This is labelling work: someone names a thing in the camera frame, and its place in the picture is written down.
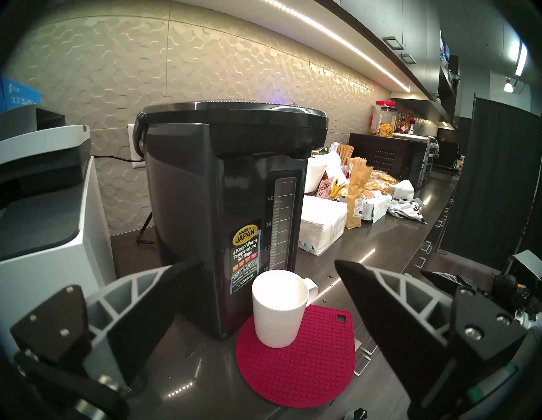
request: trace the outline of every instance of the glass jar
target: glass jar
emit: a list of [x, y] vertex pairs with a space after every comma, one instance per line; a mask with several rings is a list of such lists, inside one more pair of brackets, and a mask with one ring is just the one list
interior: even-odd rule
[[370, 133], [392, 137], [397, 119], [397, 108], [393, 101], [376, 101]]

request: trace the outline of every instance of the power cord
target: power cord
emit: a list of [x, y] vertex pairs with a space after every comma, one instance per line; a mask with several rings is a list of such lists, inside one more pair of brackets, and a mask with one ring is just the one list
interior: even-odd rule
[[[94, 154], [94, 155], [92, 155], [92, 157], [94, 157], [94, 158], [118, 159], [118, 160], [122, 160], [124, 162], [143, 162], [143, 161], [145, 161], [145, 159], [126, 159], [126, 158], [122, 158], [120, 156], [115, 156], [113, 154]], [[141, 239], [141, 237], [143, 236], [143, 233], [145, 233], [145, 229], [147, 229], [147, 226], [149, 226], [149, 223], [151, 222], [151, 219], [152, 219], [152, 212], [149, 213], [149, 216], [147, 217], [147, 220], [145, 221], [145, 223], [143, 224], [143, 227], [139, 231], [139, 235], [137, 236], [137, 238], [135, 238], [135, 241], [137, 243], [148, 243], [150, 245], [157, 245], [156, 241], [148, 241], [146, 239]]]
[[122, 160], [124, 162], [144, 162], [145, 159], [126, 159], [126, 158], [122, 158], [120, 156], [115, 156], [113, 154], [93, 154], [92, 155], [93, 158], [112, 158], [112, 159], [119, 159], [119, 160]]
[[152, 212], [149, 213], [149, 216], [147, 217], [147, 220], [145, 221], [145, 223], [143, 223], [143, 227], [139, 231], [139, 235], [137, 236], [137, 238], [135, 238], [135, 241], [137, 243], [149, 243], [151, 245], [157, 245], [156, 241], [148, 241], [146, 239], [141, 239], [141, 237], [143, 236], [143, 233], [145, 233], [145, 229], [147, 229], [147, 226], [149, 225], [151, 219], [152, 219]]

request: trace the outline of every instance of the red lid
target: red lid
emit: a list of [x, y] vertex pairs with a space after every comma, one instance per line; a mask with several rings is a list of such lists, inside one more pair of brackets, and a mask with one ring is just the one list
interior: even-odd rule
[[395, 106], [395, 102], [393, 101], [376, 101], [376, 104], [381, 106]]

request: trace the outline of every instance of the plaid towel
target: plaid towel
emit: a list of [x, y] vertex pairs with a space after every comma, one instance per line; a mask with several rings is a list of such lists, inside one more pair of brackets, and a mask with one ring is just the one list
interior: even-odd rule
[[420, 205], [414, 200], [392, 200], [388, 212], [394, 217], [408, 217], [427, 224], [420, 213]]

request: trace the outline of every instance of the dark countertop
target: dark countertop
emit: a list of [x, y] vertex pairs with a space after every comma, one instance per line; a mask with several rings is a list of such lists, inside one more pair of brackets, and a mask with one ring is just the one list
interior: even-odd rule
[[[360, 261], [374, 250], [365, 264], [401, 272], [433, 227], [454, 186], [450, 176], [432, 173], [425, 186], [416, 192], [415, 196], [423, 201], [431, 197], [423, 209], [427, 224], [386, 214], [374, 225], [363, 222], [360, 228], [346, 229], [320, 257], [298, 249], [295, 272], [318, 285], [320, 296], [315, 303], [351, 311], [356, 330], [363, 322], [335, 272], [334, 260]], [[137, 245], [137, 234], [129, 232], [111, 238], [119, 277], [160, 266], [156, 246]], [[149, 228], [145, 238], [153, 237], [154, 229]], [[242, 378], [235, 360], [236, 336], [237, 333], [225, 341], [211, 339], [177, 315], [144, 367], [146, 388], [128, 398], [130, 419], [259, 419], [283, 414], [284, 407], [261, 398]], [[332, 407], [326, 404], [314, 409], [288, 410], [283, 417], [339, 418], [338, 413], [342, 412], [343, 416], [357, 408], [361, 400], [365, 401], [362, 406], [371, 418], [385, 419], [394, 409], [406, 410], [408, 397], [397, 377], [378, 351], [372, 358], [374, 361], [360, 377], [353, 377]], [[182, 391], [167, 396], [177, 389]]]

